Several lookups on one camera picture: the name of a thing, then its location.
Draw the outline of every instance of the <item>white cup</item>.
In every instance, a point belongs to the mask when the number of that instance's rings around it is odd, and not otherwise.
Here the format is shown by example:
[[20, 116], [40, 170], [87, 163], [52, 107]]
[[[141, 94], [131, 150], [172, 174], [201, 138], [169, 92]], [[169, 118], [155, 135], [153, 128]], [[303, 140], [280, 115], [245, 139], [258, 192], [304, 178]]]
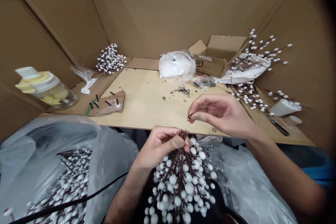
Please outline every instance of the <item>white cup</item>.
[[286, 99], [281, 99], [277, 104], [270, 108], [270, 111], [276, 116], [285, 116], [287, 114], [301, 111], [301, 109], [302, 107], [300, 105], [296, 105], [294, 102]]
[[285, 121], [285, 123], [287, 123], [290, 126], [296, 126], [296, 125], [299, 125], [299, 124], [302, 123], [302, 121], [299, 118], [297, 118], [293, 115], [290, 115], [290, 116], [286, 117], [284, 119], [284, 121]]

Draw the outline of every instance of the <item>hand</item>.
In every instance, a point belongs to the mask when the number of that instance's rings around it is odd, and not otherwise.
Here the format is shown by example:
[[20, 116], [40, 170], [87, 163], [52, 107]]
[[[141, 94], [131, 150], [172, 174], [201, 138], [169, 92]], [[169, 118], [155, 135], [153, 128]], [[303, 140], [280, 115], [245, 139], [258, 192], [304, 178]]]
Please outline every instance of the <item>hand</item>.
[[192, 102], [188, 115], [190, 123], [203, 121], [232, 137], [254, 139], [263, 134], [231, 95], [202, 94]]
[[145, 145], [134, 161], [137, 168], [153, 169], [169, 152], [184, 147], [189, 152], [190, 140], [177, 135], [178, 128], [154, 126]]

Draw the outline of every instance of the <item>plastic bag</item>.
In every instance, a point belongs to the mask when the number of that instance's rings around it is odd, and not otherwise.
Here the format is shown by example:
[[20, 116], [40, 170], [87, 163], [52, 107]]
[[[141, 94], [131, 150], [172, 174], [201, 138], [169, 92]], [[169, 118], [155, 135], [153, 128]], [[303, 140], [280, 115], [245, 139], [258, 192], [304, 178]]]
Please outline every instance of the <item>plastic bag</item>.
[[[109, 146], [136, 148], [135, 143], [123, 146], [125, 136], [108, 127], [100, 127], [92, 120], [77, 115], [37, 118], [26, 124], [1, 145], [0, 149], [0, 211], [14, 208], [15, 218], [24, 216], [26, 204], [38, 202], [47, 196], [47, 189], [66, 170], [59, 157], [59, 152], [74, 149], [93, 148], [91, 162], [109, 158], [110, 167], [106, 173], [129, 169], [133, 157], [122, 156], [123, 149], [111, 149], [105, 156], [99, 156], [99, 142], [108, 142]], [[89, 177], [90, 184], [96, 184], [97, 176]], [[9, 223], [10, 218], [0, 216], [0, 223]]]
[[216, 82], [209, 75], [199, 75], [193, 79], [194, 84], [202, 90], [207, 90], [211, 86], [216, 86]]
[[208, 161], [216, 169], [216, 181], [229, 208], [249, 224], [297, 223], [273, 195], [271, 182], [247, 149], [216, 145], [210, 146]]
[[98, 80], [98, 78], [92, 78], [93, 74], [95, 73], [95, 71], [89, 69], [89, 68], [84, 68], [84, 67], [74, 67], [71, 66], [71, 71], [73, 71], [76, 75], [78, 75], [83, 81], [86, 82], [85, 87], [83, 87], [81, 89], [81, 93], [83, 94], [90, 94], [90, 87]]
[[80, 67], [71, 66], [71, 71], [74, 72], [76, 75], [78, 75], [85, 82], [91, 80], [93, 74], [95, 73], [95, 71], [93, 71], [92, 69], [85, 68], [82, 66]]
[[[239, 57], [244, 59], [247, 56], [248, 54], [241, 54]], [[251, 61], [256, 64], [248, 65], [243, 63], [242, 65], [234, 65], [234, 69], [231, 70], [232, 73], [227, 71], [222, 78], [212, 77], [216, 82], [224, 84], [246, 83], [256, 79], [271, 65], [270, 62], [258, 56], [251, 56]]]
[[160, 58], [159, 71], [168, 81], [188, 82], [196, 73], [194, 56], [189, 50], [168, 52]]
[[[138, 147], [126, 134], [105, 127], [100, 141], [93, 147], [89, 166], [88, 195], [91, 195], [120, 175], [128, 172], [138, 155]], [[89, 200], [86, 205], [86, 223], [101, 223], [111, 201], [125, 181], [119, 179], [105, 191]]]

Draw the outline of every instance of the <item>black strap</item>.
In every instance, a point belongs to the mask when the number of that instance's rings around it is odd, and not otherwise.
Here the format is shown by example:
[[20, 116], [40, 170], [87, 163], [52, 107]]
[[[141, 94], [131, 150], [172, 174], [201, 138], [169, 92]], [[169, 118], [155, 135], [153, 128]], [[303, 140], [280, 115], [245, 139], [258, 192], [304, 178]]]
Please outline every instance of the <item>black strap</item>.
[[38, 219], [40, 217], [43, 217], [45, 215], [52, 214], [53, 212], [57, 212], [57, 211], [65, 209], [65, 208], [71, 207], [73, 205], [77, 205], [79, 203], [83, 203], [85, 201], [88, 201], [88, 200], [92, 199], [93, 197], [97, 196], [99, 193], [101, 193], [105, 189], [107, 189], [109, 186], [113, 185], [113, 183], [117, 182], [119, 179], [121, 179], [122, 177], [124, 177], [127, 174], [128, 174], [128, 172], [124, 173], [123, 175], [121, 175], [118, 178], [116, 178], [115, 180], [113, 180], [110, 184], [106, 185], [105, 187], [103, 187], [99, 191], [95, 192], [94, 194], [91, 194], [90, 196], [86, 196], [86, 197], [83, 197], [81, 199], [77, 199], [77, 200], [74, 200], [74, 201], [63, 203], [61, 205], [57, 205], [57, 206], [53, 206], [51, 208], [44, 209], [40, 212], [33, 213], [31, 215], [28, 215], [26, 217], [23, 217], [21, 219], [13, 221], [10, 224], [25, 224], [25, 223], [28, 223], [28, 222], [33, 221], [35, 219]]

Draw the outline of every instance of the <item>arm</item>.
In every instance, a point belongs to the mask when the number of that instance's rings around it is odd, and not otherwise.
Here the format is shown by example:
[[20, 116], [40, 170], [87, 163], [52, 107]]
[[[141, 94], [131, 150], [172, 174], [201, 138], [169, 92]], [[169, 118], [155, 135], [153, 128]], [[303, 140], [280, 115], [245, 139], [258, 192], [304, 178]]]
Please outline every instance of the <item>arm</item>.
[[150, 172], [150, 169], [138, 168], [133, 163], [125, 182], [108, 208], [105, 224], [127, 223], [131, 220]]
[[290, 160], [264, 133], [245, 141], [265, 174], [284, 200], [307, 215], [320, 213], [324, 190]]
[[125, 182], [114, 197], [105, 224], [129, 223], [138, 206], [149, 174], [164, 156], [177, 148], [189, 152], [189, 140], [177, 135], [178, 128], [155, 126], [132, 164]]
[[249, 118], [234, 97], [203, 94], [191, 104], [188, 115], [190, 123], [207, 122], [225, 134], [246, 139], [249, 150], [284, 200], [304, 214], [319, 213], [324, 191]]

